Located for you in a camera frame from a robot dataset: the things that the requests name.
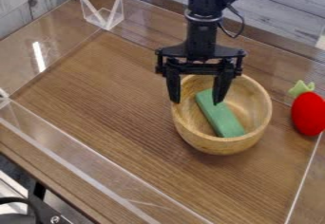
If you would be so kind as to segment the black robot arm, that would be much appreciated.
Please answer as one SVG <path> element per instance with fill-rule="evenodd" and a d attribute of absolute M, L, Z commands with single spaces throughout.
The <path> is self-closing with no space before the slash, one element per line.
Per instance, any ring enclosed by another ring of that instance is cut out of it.
<path fill-rule="evenodd" d="M 161 47 L 156 72 L 165 77 L 168 98 L 180 102 L 180 75 L 210 75 L 212 81 L 212 103 L 224 100 L 232 79 L 242 74 L 242 60 L 246 52 L 239 48 L 220 46 L 215 42 L 216 29 L 236 38 L 244 27 L 243 17 L 232 7 L 236 0 L 187 0 L 187 38 L 175 46 Z M 240 19 L 242 28 L 231 35 L 222 26 L 222 11 L 228 9 Z"/>

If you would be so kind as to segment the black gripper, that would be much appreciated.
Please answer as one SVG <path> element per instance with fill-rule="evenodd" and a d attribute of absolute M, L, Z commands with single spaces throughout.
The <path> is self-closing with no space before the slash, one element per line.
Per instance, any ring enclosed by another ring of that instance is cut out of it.
<path fill-rule="evenodd" d="M 180 75 L 214 75 L 212 104 L 222 103 L 235 76 L 242 73 L 242 60 L 246 52 L 239 48 L 216 43 L 216 30 L 231 35 L 222 26 L 220 16 L 199 16 L 188 10 L 187 38 L 171 47 L 157 48 L 156 72 L 165 76 L 169 100 L 180 102 Z"/>

